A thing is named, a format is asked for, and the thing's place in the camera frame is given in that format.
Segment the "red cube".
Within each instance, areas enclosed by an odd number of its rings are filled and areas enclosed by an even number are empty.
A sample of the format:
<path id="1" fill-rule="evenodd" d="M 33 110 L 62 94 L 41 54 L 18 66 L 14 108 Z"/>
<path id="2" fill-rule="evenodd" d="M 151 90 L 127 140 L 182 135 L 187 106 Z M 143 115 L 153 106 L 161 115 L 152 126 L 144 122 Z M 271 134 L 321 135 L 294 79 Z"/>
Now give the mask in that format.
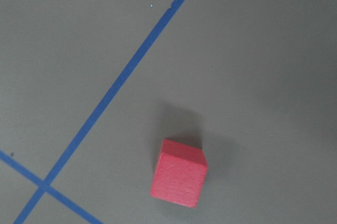
<path id="1" fill-rule="evenodd" d="M 202 149 L 164 139 L 158 154 L 150 195 L 181 206 L 196 208 L 207 170 Z"/>

